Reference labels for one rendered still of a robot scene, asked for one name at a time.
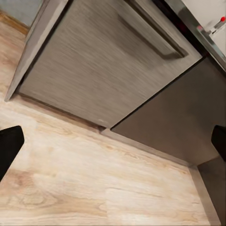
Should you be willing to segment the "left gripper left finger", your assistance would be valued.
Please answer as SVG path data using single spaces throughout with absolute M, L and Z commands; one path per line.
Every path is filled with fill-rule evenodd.
M 20 125 L 0 130 L 0 182 L 24 144 Z

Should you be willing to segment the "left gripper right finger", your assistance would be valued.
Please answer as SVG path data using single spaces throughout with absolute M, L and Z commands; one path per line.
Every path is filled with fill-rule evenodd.
M 226 127 L 216 125 L 212 132 L 211 142 L 226 163 Z

